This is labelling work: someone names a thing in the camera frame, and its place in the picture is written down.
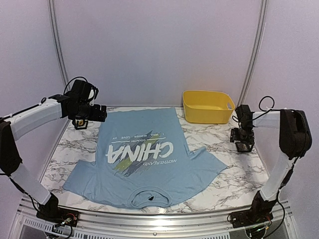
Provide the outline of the light blue printed t-shirt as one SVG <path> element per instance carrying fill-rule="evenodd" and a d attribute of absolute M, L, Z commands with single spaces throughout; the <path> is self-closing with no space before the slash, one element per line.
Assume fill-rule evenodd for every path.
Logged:
<path fill-rule="evenodd" d="M 63 189 L 117 208 L 169 207 L 197 195 L 226 168 L 190 150 L 174 108 L 111 112 L 95 160 L 79 160 Z"/>

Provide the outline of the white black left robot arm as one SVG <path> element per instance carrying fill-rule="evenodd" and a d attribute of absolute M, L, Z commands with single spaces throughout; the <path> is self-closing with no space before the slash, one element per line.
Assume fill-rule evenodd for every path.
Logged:
<path fill-rule="evenodd" d="M 0 173 L 6 176 L 13 185 L 31 199 L 38 218 L 62 222 L 70 218 L 76 219 L 77 212 L 68 211 L 59 207 L 58 198 L 49 192 L 29 171 L 20 153 L 23 139 L 33 140 L 28 146 L 39 156 L 45 152 L 36 136 L 44 138 L 40 130 L 45 125 L 56 120 L 68 119 L 76 129 L 86 129 L 90 121 L 104 122 L 107 117 L 107 108 L 96 104 L 99 90 L 84 77 L 75 77 L 71 80 L 70 90 L 65 89 L 62 94 L 55 94 L 43 98 L 39 103 L 9 114 L 0 119 Z"/>

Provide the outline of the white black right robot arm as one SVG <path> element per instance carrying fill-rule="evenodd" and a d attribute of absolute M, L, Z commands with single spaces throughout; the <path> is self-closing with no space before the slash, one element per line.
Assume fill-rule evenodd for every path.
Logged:
<path fill-rule="evenodd" d="M 301 110 L 268 109 L 253 112 L 248 105 L 235 110 L 238 127 L 233 128 L 230 141 L 239 153 L 251 152 L 255 144 L 255 127 L 276 128 L 279 131 L 278 160 L 265 185 L 257 191 L 249 209 L 230 214 L 233 227 L 249 226 L 271 219 L 272 209 L 279 201 L 279 193 L 288 183 L 295 163 L 304 157 L 312 145 L 306 114 Z"/>

